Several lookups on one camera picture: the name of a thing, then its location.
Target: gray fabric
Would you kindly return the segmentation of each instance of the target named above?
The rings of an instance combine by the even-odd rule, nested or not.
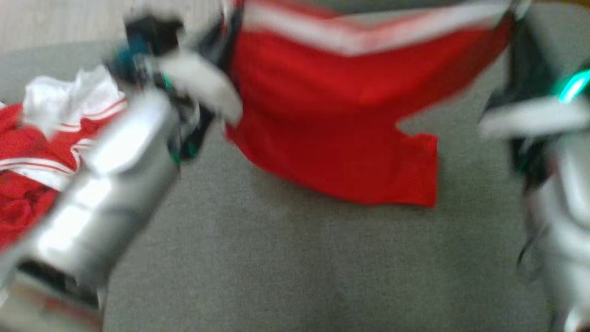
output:
[[[554,16],[567,52],[590,54],[566,40],[587,19]],[[37,75],[71,79],[112,45],[3,56],[0,98],[20,100]],[[313,193],[256,169],[217,128],[116,269],[106,331],[542,331],[541,286],[514,270],[520,181],[504,144],[476,131],[502,68],[404,124],[440,137],[436,209]]]

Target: red and white clothing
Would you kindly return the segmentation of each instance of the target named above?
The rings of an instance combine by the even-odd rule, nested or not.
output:
[[[0,250],[47,212],[92,138],[126,107],[105,71],[81,72],[77,82],[89,78],[98,80],[70,83],[64,93],[66,82],[40,77],[27,86],[23,104],[0,109]],[[62,102],[68,106],[57,107]]]
[[[505,3],[338,17],[246,0],[227,135],[259,167],[360,203],[433,206],[437,137],[396,124],[468,86],[510,40]]]

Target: red fabric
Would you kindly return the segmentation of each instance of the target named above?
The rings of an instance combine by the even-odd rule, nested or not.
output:
[[[470,84],[506,48],[512,20],[379,54],[343,57],[243,31],[232,75],[244,116],[227,135],[264,170],[359,203],[434,206],[437,137],[402,118]]]
[[[72,147],[82,139],[95,136],[114,118],[109,116],[96,121],[83,118],[79,131],[58,131],[48,142],[35,127],[20,125],[21,113],[22,105],[0,109],[0,252],[34,225],[48,211],[58,194],[53,188],[10,171],[10,166],[65,168],[74,173],[79,165]],[[52,166],[56,163],[63,167]]]

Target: red garment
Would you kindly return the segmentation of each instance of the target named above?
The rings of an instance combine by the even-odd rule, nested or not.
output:
[[[20,125],[21,105],[0,109],[0,251],[47,212],[78,170],[90,138],[124,107],[121,101],[92,119],[80,118],[74,129],[61,124],[50,142],[37,128]]]
[[[429,22],[444,15],[367,28],[246,1],[232,69],[244,114],[229,139],[259,167],[331,196],[433,206],[437,137],[406,135],[396,123],[470,84],[512,27],[508,15],[492,27],[451,17],[444,24],[466,23],[433,36]]]

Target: wooden floor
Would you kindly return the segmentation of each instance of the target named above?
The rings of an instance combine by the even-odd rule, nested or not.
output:
[[[75,41],[123,38],[123,17],[145,8],[206,25],[219,0],[0,0],[0,54]]]

